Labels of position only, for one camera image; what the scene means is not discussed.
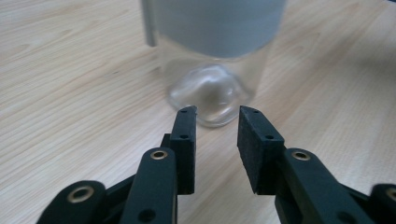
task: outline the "screw hole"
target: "screw hole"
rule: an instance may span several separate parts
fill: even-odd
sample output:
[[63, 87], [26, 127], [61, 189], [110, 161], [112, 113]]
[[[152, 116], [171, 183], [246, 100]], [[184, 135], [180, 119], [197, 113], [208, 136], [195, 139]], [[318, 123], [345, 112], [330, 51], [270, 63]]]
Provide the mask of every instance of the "screw hole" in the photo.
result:
[[337, 218], [342, 221], [343, 223], [347, 223], [347, 224], [355, 224], [356, 223], [356, 219], [350, 215], [349, 213], [346, 212], [339, 212], [337, 214]]
[[67, 195], [67, 201], [70, 203], [82, 203], [91, 198], [93, 193], [94, 190], [91, 186], [81, 186], [74, 189]]
[[152, 152], [150, 155], [150, 157], [154, 160], [162, 160], [163, 158], [165, 158], [167, 156], [168, 156], [168, 153], [166, 153], [165, 151], [161, 151], [161, 150]]
[[155, 218], [155, 212], [151, 209], [145, 209], [139, 213], [139, 221], [150, 222]]
[[309, 161], [311, 160], [311, 157], [301, 151], [295, 151], [291, 154], [295, 159], [300, 160], [300, 161]]
[[387, 195], [390, 197], [393, 201], [396, 202], [396, 189], [395, 188], [389, 188], [387, 189]]

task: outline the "gray lid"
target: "gray lid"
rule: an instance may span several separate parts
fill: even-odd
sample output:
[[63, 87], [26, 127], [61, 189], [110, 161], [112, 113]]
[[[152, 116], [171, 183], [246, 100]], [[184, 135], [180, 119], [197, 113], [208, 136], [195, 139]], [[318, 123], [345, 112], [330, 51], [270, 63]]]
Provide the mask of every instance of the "gray lid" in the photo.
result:
[[268, 43], [284, 5], [285, 0], [142, 0], [151, 46], [156, 29], [185, 48], [219, 58], [239, 57]]

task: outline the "wood grain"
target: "wood grain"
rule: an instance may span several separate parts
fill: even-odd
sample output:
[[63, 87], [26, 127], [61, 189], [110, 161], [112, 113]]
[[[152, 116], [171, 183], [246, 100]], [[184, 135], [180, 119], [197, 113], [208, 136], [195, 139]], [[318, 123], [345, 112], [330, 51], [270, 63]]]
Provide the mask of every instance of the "wood grain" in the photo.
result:
[[[0, 222], [32, 223], [81, 179], [110, 187], [171, 131], [137, 0], [0, 3]], [[396, 183], [396, 4], [289, 0], [257, 96], [288, 147], [342, 183]], [[278, 223], [251, 192], [237, 120], [197, 130], [196, 193], [179, 223]]]

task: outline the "jar bottom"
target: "jar bottom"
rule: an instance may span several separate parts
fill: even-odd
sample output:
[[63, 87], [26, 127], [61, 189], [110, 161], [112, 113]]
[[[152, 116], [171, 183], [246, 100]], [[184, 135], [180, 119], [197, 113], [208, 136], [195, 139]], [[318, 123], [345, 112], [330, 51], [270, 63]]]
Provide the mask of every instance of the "jar bottom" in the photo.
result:
[[238, 76], [220, 64], [200, 66], [168, 89], [169, 103], [176, 109], [197, 106], [197, 121], [206, 127], [229, 123], [251, 98]]

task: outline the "wooden table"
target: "wooden table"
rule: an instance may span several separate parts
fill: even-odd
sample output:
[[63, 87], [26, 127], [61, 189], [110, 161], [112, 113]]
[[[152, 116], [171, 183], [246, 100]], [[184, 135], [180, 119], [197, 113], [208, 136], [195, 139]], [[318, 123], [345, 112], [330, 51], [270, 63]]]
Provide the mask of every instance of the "wooden table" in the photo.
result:
[[[0, 3], [0, 222], [33, 223], [64, 187], [110, 187], [171, 131], [137, 0]], [[396, 4], [289, 0], [255, 100], [287, 147], [364, 193], [396, 183]], [[237, 120], [197, 129], [179, 223], [278, 223], [251, 191]]]

